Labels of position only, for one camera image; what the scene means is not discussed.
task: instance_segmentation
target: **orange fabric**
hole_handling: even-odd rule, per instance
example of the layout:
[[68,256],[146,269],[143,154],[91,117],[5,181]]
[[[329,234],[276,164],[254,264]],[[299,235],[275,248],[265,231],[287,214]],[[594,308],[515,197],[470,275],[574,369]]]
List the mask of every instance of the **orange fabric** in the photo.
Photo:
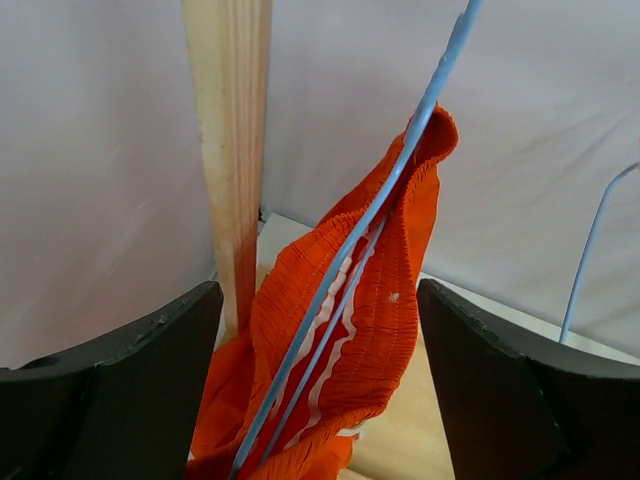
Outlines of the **orange fabric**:
[[[240,478],[333,480],[348,465],[353,444],[352,438],[336,435],[379,415],[386,407],[416,345],[415,288],[436,219],[436,165],[453,151],[457,141],[453,119],[437,106],[394,190],[395,201],[386,204],[392,211],[354,294],[351,321],[356,333],[342,345],[341,356],[322,385],[318,398],[321,418],[288,448],[282,440],[257,468],[279,418],[270,416]],[[227,477],[324,273],[387,178],[402,146],[400,135],[373,171],[312,232],[280,253],[254,299],[249,328],[215,352],[193,437],[195,460],[187,465],[188,480]],[[324,328],[326,325],[318,328],[316,343]],[[344,336],[344,332],[334,334]],[[325,356],[318,368],[325,368],[327,362]],[[297,366],[291,376],[295,379],[305,366]],[[298,403],[290,418],[292,427],[288,422],[289,430],[283,432],[286,439],[293,438],[296,425],[304,426],[310,418],[306,402]]]

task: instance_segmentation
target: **blue cable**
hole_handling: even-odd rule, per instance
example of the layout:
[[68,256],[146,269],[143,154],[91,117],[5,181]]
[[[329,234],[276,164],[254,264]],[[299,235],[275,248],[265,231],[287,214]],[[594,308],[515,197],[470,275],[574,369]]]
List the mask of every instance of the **blue cable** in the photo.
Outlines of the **blue cable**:
[[593,240],[595,238],[596,231],[598,229],[598,224],[600,223],[600,218],[602,217],[602,212],[607,206],[607,201],[609,199],[609,194],[613,191],[615,186],[626,177],[629,173],[631,173],[635,169],[640,169],[640,163],[634,163],[633,165],[628,166],[622,172],[614,177],[607,188],[604,189],[604,193],[602,194],[602,198],[600,199],[600,204],[598,205],[598,210],[596,211],[596,215],[593,217],[593,223],[591,224],[591,229],[589,230],[589,235],[587,235],[587,241],[584,245],[584,250],[582,251],[582,257],[580,257],[580,263],[578,264],[578,270],[576,272],[576,278],[573,281],[573,285],[571,287],[571,295],[569,295],[569,303],[567,304],[567,310],[564,314],[564,320],[562,322],[562,330],[560,331],[560,343],[567,343],[567,337],[569,335],[569,329],[571,328],[571,323],[573,322],[573,314],[575,312],[576,302],[578,300],[578,294],[580,293],[580,287],[582,286],[582,279],[584,276],[584,267],[587,264],[587,260],[591,256],[591,249],[593,247]]
[[333,330],[336,328],[336,325],[338,324],[338,320],[342,316],[342,312],[344,311],[344,307],[346,306],[347,301],[353,295],[356,285],[360,281],[362,272],[364,272],[364,267],[367,261],[369,260],[369,257],[371,257],[371,255],[373,254],[373,249],[376,243],[378,243],[378,239],[380,238],[380,234],[382,233],[382,229],[384,228],[384,225],[386,222],[387,222],[387,217],[385,217],[384,220],[380,223],[380,226],[376,230],[376,233],[373,239],[371,240],[369,245],[367,245],[367,249],[365,250],[364,256],[362,257],[362,261],[360,262],[360,264],[358,265],[358,268],[354,272],[351,283],[347,287],[347,290],[345,291],[344,295],[342,296],[342,299],[340,300],[340,303],[338,304],[338,309],[333,314],[333,317],[331,317],[331,321],[329,322],[329,325],[327,325],[327,330],[324,332],[324,335],[322,336],[322,339],[318,344],[318,348],[313,353],[313,357],[311,357],[311,361],[309,362],[309,365],[307,366],[307,369],[305,370],[304,375],[302,375],[302,379],[300,380],[300,383],[298,384],[296,391],[293,393],[291,400],[287,404],[287,409],[282,415],[282,418],[278,423],[278,427],[276,428],[273,436],[271,437],[271,440],[269,441],[269,445],[267,445],[267,449],[264,451],[262,458],[260,459],[260,465],[262,465],[265,462],[265,460],[269,458],[269,455],[271,454],[273,447],[275,447],[275,444],[278,441],[278,438],[280,438],[280,434],[282,433],[284,426],[287,424],[287,420],[291,416],[293,407],[295,407],[296,403],[298,402],[298,398],[300,398],[300,395],[302,394],[302,390],[304,389],[305,385],[309,381],[309,377],[311,376],[313,369],[318,364],[320,355],[322,355],[322,352],[327,346],[327,343],[329,341],[329,338],[331,337],[331,334],[333,333]]
[[338,271],[340,270],[340,266],[342,262],[346,258],[346,256],[351,252],[353,247],[355,246],[358,239],[363,235],[366,228],[369,226],[375,215],[378,213],[385,200],[389,196],[391,190],[394,185],[400,178],[402,171],[404,170],[411,154],[416,148],[422,133],[424,132],[429,119],[431,118],[431,114],[433,113],[433,109],[435,108],[436,101],[442,88],[444,87],[449,74],[464,46],[467,38],[469,37],[469,33],[471,31],[471,27],[473,25],[473,21],[477,17],[478,11],[482,4],[483,0],[469,0],[467,4],[467,8],[465,11],[458,17],[455,25],[453,26],[453,30],[451,32],[451,36],[449,38],[449,43],[447,44],[447,48],[440,57],[440,61],[438,62],[438,66],[431,77],[431,81],[427,86],[418,107],[414,113],[411,124],[407,128],[407,132],[404,138],[404,148],[400,152],[398,160],[396,161],[389,177],[384,182],[380,191],[375,196],[371,205],[364,213],[362,218],[358,221],[353,231],[347,236],[346,240],[336,253],[333,261],[329,265],[327,273],[322,278],[320,285],[318,286],[318,290],[311,301],[311,305],[307,310],[305,316],[296,331],[293,339],[291,340],[291,344],[289,345],[289,349],[287,353],[284,355],[282,359],[282,363],[276,372],[271,386],[267,391],[265,398],[256,413],[251,425],[249,426],[249,430],[247,431],[247,435],[243,439],[240,444],[240,448],[236,453],[236,456],[233,460],[233,465],[231,467],[231,473],[229,474],[229,480],[234,480],[244,465],[249,452],[264,424],[267,415],[269,414],[269,410],[275,401],[278,392],[282,388],[287,375],[291,371],[293,366],[293,362],[295,361],[296,354],[304,341],[307,332],[309,331],[309,327],[313,322],[316,313],[320,309],[324,298],[329,291],[329,286],[331,282],[336,277]]

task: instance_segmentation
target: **wooden post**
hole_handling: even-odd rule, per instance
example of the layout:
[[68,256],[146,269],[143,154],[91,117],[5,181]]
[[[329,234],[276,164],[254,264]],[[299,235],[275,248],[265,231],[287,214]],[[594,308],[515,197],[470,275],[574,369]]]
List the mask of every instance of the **wooden post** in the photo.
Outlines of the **wooden post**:
[[256,282],[271,0],[183,0],[227,337]]

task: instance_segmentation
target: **blue wire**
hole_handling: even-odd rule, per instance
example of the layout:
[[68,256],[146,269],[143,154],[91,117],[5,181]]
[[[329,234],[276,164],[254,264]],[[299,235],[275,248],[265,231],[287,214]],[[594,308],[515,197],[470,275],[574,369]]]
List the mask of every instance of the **blue wire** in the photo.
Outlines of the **blue wire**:
[[600,223],[600,219],[602,217],[602,213],[607,206],[607,201],[609,199],[609,194],[613,191],[615,186],[626,177],[629,173],[631,173],[635,169],[640,169],[640,163],[634,163],[633,165],[628,166],[622,172],[614,177],[607,188],[604,189],[604,193],[602,194],[602,198],[600,199],[600,204],[598,205],[598,210],[596,211],[596,215],[593,217],[593,223],[591,224],[591,229],[589,230],[589,235],[587,235],[587,241],[584,245],[584,250],[582,251],[582,257],[580,258],[580,263],[578,264],[578,270],[576,272],[576,278],[573,281],[573,286],[571,287],[571,295],[569,296],[569,303],[567,304],[567,310],[564,314],[564,320],[562,322],[562,330],[560,331],[560,339],[558,340],[560,343],[567,343],[567,337],[569,335],[569,329],[571,328],[571,323],[573,322],[573,314],[575,312],[576,302],[578,300],[578,294],[580,293],[580,287],[582,286],[582,279],[584,277],[584,267],[587,264],[587,260],[591,256],[591,249],[593,247],[593,240],[595,239],[595,234],[598,229],[598,224]]
[[316,313],[320,309],[320,306],[322,305],[322,302],[324,301],[324,298],[329,290],[329,286],[331,285],[333,279],[336,277],[340,266],[342,265],[342,262],[349,254],[349,252],[351,252],[357,240],[362,236],[366,228],[369,226],[375,215],[384,204],[394,185],[398,181],[398,178],[400,178],[400,175],[407,165],[411,154],[416,148],[416,145],[418,144],[418,141],[420,140],[420,137],[422,136],[422,133],[424,132],[424,129],[426,128],[427,123],[431,118],[431,114],[433,113],[433,109],[435,108],[438,96],[442,91],[442,87],[444,86],[449,74],[451,73],[453,65],[455,64],[458,55],[469,36],[473,21],[478,14],[482,1],[483,0],[469,0],[466,10],[456,20],[453,31],[451,32],[451,37],[449,38],[449,43],[447,44],[447,48],[440,58],[440,61],[438,62],[438,66],[433,73],[433,76],[431,77],[431,81],[429,82],[429,85],[427,86],[427,89],[425,90],[424,95],[414,113],[413,120],[411,121],[411,124],[407,129],[404,138],[404,148],[400,152],[398,160],[393,166],[389,177],[384,182],[384,184],[380,188],[380,191],[375,196],[375,198],[371,202],[371,205],[364,213],[362,218],[358,221],[353,231],[347,236],[346,240],[336,253],[333,261],[329,265],[327,273],[322,278],[318,290],[316,291],[316,294],[311,301],[311,305],[309,306],[309,309],[303,317],[296,334],[291,340],[289,349],[282,359],[282,363],[280,364],[280,367],[278,368],[278,371],[273,378],[271,386],[269,387],[269,390],[267,391],[265,398],[260,405],[258,412],[256,413],[256,416],[249,426],[247,435],[240,444],[240,448],[238,449],[238,452],[236,453],[236,456],[233,460],[231,473],[229,474],[229,480],[234,480],[238,472],[242,468],[242,465],[244,465],[244,462],[247,459],[247,456],[249,455],[249,452],[251,451],[251,448],[258,436],[258,433],[260,432],[260,429],[262,428],[262,425],[264,424],[264,421],[269,414],[269,410],[271,409],[271,406],[273,405],[278,392],[282,388],[287,375],[291,371],[296,354],[298,353],[298,350],[300,349],[300,346],[302,345],[302,342],[304,341],[307,332],[309,331],[309,327],[311,326]]
[[362,261],[360,262],[360,264],[358,265],[358,268],[354,272],[354,275],[353,275],[353,278],[351,280],[351,283],[347,287],[347,290],[345,291],[344,295],[342,296],[342,299],[340,300],[340,303],[338,304],[338,309],[333,314],[333,317],[331,317],[331,321],[329,322],[329,325],[327,326],[327,330],[325,331],[324,335],[322,336],[322,339],[320,340],[320,343],[318,344],[318,348],[314,352],[313,357],[311,357],[311,361],[309,362],[309,365],[307,366],[307,369],[305,370],[304,375],[302,375],[302,379],[300,380],[300,383],[298,384],[298,386],[296,388],[296,391],[294,392],[293,396],[291,397],[291,400],[289,401],[289,403],[287,405],[287,409],[285,410],[284,414],[282,415],[282,418],[280,419],[280,422],[278,423],[278,427],[276,428],[276,431],[274,432],[273,436],[271,437],[271,440],[269,441],[269,445],[267,445],[267,449],[264,451],[264,454],[262,455],[262,458],[260,459],[260,465],[262,465],[265,462],[265,460],[267,458],[269,458],[269,455],[271,454],[271,451],[273,450],[273,447],[275,446],[276,442],[278,441],[278,438],[280,438],[280,434],[282,433],[282,430],[284,429],[284,426],[287,424],[287,420],[291,416],[291,412],[293,410],[293,407],[295,407],[296,403],[298,402],[298,398],[300,398],[300,395],[302,394],[302,390],[304,389],[305,385],[309,381],[309,377],[311,376],[311,373],[313,372],[313,369],[318,364],[318,360],[320,359],[320,355],[322,355],[322,352],[324,351],[325,347],[327,346],[327,342],[329,341],[329,338],[331,337],[331,334],[333,333],[333,330],[335,329],[336,325],[338,324],[338,320],[340,319],[340,316],[342,315],[342,312],[344,311],[344,307],[346,306],[347,301],[353,295],[353,292],[354,292],[354,290],[356,288],[356,285],[360,281],[360,277],[362,276],[362,272],[364,272],[364,267],[365,267],[367,261],[369,260],[369,257],[371,257],[371,255],[373,254],[373,249],[374,249],[376,243],[378,243],[378,239],[380,238],[380,234],[382,233],[382,229],[384,228],[384,225],[385,225],[386,222],[387,222],[387,217],[384,218],[384,220],[382,221],[382,223],[380,224],[380,226],[376,230],[376,233],[375,233],[373,239],[371,240],[369,245],[367,245],[367,249],[365,250],[364,256],[362,257]]

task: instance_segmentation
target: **white backdrop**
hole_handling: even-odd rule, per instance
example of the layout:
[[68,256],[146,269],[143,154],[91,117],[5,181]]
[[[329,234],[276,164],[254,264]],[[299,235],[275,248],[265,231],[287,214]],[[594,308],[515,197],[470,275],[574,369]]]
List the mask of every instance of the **white backdrop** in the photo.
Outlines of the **white backdrop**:
[[[265,205],[314,225],[405,125],[464,0],[275,0]],[[486,0],[441,102],[424,270],[560,323],[599,198],[638,160],[640,3]],[[574,330],[640,354],[640,174],[612,197]]]
[[0,2],[0,367],[213,267],[179,1]]

